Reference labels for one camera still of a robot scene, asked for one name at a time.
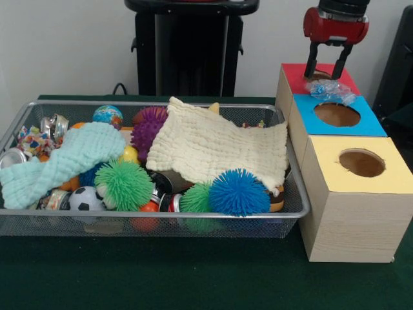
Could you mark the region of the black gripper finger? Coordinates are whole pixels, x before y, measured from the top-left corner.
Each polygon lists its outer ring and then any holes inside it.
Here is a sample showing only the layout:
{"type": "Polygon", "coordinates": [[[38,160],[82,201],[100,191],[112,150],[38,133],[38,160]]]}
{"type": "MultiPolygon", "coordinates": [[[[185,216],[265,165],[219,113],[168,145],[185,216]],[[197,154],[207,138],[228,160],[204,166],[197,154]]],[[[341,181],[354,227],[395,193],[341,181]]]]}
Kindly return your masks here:
{"type": "Polygon", "coordinates": [[[307,65],[304,72],[305,78],[311,78],[314,75],[317,65],[317,54],[318,54],[318,47],[320,42],[311,42],[310,43],[310,53],[307,60],[307,65]]]}
{"type": "Polygon", "coordinates": [[[352,51],[351,46],[343,47],[343,50],[341,51],[339,58],[334,65],[334,69],[331,74],[331,79],[339,79],[341,77],[343,69],[345,67],[345,63],[347,61],[347,57],[350,55],[351,51],[352,51]]]}

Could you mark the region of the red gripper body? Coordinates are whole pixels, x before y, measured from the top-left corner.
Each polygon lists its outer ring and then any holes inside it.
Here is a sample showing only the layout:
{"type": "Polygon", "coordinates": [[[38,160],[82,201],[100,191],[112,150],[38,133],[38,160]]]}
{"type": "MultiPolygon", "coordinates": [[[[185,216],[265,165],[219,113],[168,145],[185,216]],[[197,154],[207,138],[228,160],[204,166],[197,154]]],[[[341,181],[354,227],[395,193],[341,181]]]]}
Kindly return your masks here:
{"type": "Polygon", "coordinates": [[[303,31],[311,42],[338,41],[344,45],[360,43],[369,28],[367,15],[349,17],[326,12],[318,7],[309,8],[304,16],[303,31]]]}

